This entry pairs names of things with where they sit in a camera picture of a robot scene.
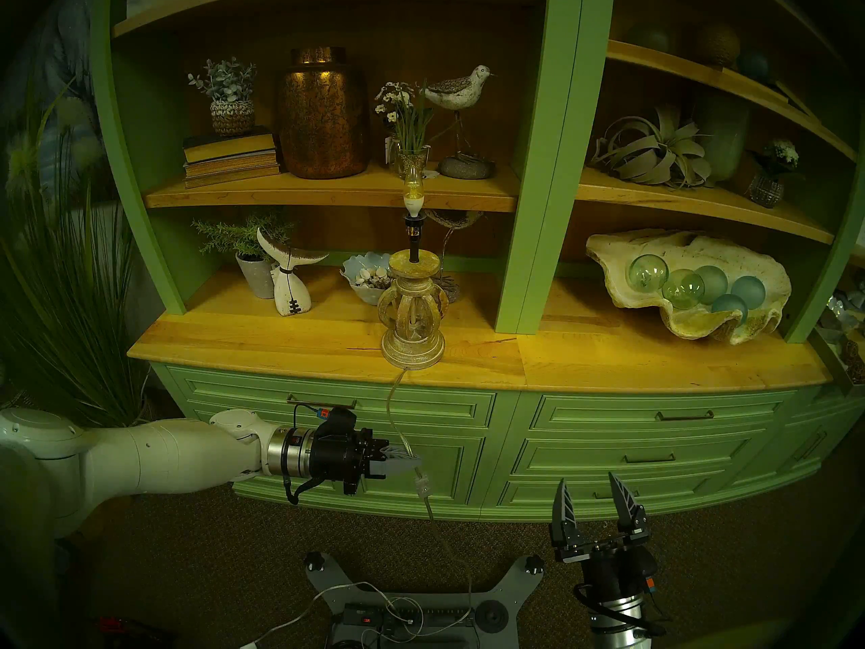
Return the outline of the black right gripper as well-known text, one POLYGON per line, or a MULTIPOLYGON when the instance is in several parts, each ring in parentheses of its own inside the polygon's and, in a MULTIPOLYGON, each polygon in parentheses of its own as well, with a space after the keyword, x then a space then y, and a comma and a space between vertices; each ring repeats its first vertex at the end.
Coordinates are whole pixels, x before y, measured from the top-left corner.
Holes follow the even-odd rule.
POLYGON ((656 590, 658 564, 643 545, 650 538, 644 506, 613 472, 610 488, 623 539, 584 544, 565 479, 560 480, 553 497, 549 533, 554 556, 556 561, 581 566, 583 580, 574 588, 581 601, 614 602, 653 595, 656 590))

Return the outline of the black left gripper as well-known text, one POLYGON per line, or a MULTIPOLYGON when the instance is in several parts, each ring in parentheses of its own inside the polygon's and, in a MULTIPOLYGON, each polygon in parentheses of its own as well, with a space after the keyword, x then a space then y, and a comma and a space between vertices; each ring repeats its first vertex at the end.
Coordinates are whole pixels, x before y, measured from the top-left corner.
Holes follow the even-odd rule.
POLYGON ((312 439, 312 480, 341 483, 354 496, 361 479, 384 480, 412 473, 422 459, 406 457, 406 448, 376 439, 369 428, 324 422, 312 439))

